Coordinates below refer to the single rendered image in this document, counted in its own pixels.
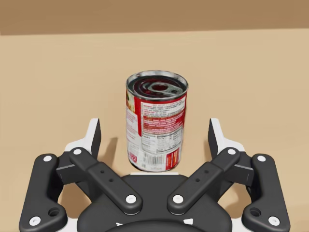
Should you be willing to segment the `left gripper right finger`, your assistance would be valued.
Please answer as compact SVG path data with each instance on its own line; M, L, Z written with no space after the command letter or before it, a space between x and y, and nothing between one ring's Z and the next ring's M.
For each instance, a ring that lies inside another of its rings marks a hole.
M241 143L224 137L217 118L210 119L208 143L211 160L169 195L168 210L178 216L192 214L185 226L203 232L288 232L291 224L274 159L247 155ZM238 218L218 204L235 183L243 185L251 199Z

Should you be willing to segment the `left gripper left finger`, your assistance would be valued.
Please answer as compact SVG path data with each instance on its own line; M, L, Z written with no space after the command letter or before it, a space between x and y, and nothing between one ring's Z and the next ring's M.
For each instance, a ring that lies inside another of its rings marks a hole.
M63 154L39 155L19 221L20 232L66 231L66 209L58 203L64 185L76 183L92 201L105 194L123 213L135 215L142 197L106 163L97 160L101 142L98 118L90 120L84 138L66 145Z

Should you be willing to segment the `red and white can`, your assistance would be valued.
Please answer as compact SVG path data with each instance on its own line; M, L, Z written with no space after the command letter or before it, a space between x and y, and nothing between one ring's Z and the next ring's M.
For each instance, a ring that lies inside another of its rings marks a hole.
M181 160L188 82L161 70L126 80L126 147L130 163L145 172L174 169Z

